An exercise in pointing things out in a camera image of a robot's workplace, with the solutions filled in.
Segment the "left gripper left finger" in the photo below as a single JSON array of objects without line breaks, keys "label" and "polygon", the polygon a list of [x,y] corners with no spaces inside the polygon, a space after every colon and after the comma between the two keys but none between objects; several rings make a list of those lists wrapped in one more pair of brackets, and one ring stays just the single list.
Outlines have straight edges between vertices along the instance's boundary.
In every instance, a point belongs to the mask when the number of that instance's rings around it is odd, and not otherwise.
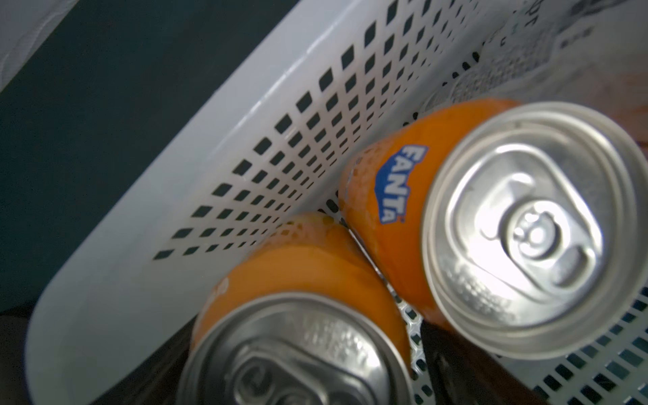
[{"label": "left gripper left finger", "polygon": [[172,404],[189,356],[195,318],[93,404]]}]

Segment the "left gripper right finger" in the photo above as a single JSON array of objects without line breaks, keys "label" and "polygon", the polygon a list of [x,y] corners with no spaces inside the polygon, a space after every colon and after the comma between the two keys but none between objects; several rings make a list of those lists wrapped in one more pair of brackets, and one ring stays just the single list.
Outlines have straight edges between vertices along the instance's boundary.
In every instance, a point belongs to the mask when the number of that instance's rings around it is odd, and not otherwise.
[{"label": "left gripper right finger", "polygon": [[547,403],[464,337],[427,321],[420,333],[438,404]]}]

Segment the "orange can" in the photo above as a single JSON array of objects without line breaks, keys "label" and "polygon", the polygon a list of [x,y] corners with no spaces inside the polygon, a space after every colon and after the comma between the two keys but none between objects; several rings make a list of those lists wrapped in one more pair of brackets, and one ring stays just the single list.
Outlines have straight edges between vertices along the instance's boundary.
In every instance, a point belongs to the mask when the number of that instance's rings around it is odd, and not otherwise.
[{"label": "orange can", "polygon": [[408,404],[397,304],[349,230],[298,214],[212,290],[178,404]]},{"label": "orange can", "polygon": [[337,196],[400,297],[511,359],[590,344],[647,280],[646,157],[585,106],[449,106],[350,158]]}]

